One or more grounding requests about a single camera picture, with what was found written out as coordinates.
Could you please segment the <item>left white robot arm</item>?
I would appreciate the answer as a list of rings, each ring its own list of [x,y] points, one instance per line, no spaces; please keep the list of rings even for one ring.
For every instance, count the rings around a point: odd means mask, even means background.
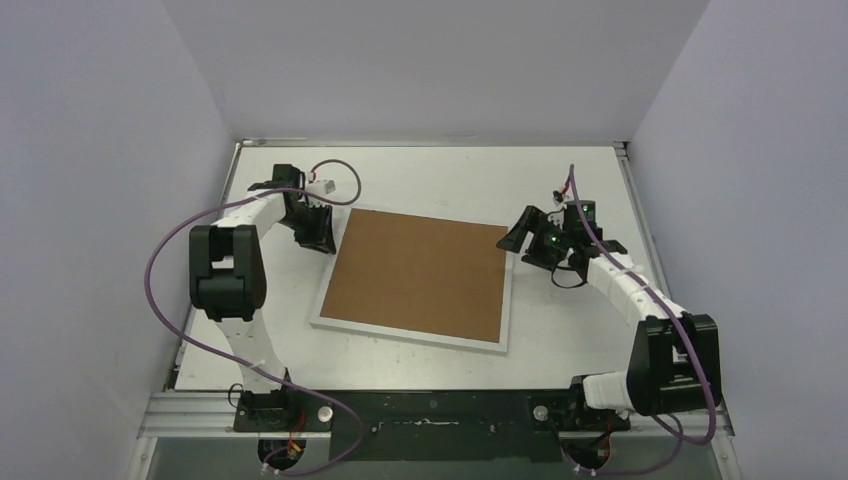
[[[335,189],[316,172],[277,164],[272,177],[251,186],[250,198],[211,225],[189,233],[192,305],[224,334],[242,375],[238,411],[260,416],[282,431],[297,420],[299,405],[286,387],[290,375],[262,318],[268,293],[260,240],[275,225],[292,230],[302,248],[333,255],[332,206],[323,199]]]

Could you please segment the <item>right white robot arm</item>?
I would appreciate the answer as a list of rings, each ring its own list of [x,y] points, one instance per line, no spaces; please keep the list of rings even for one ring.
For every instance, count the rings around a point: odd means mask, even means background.
[[[623,371],[582,378],[565,402],[568,421],[588,429],[605,410],[660,415],[709,409],[723,400],[715,321],[657,291],[628,250],[606,240],[592,201],[566,201],[545,212],[527,206],[498,248],[551,273],[567,270],[604,295],[633,331]]]

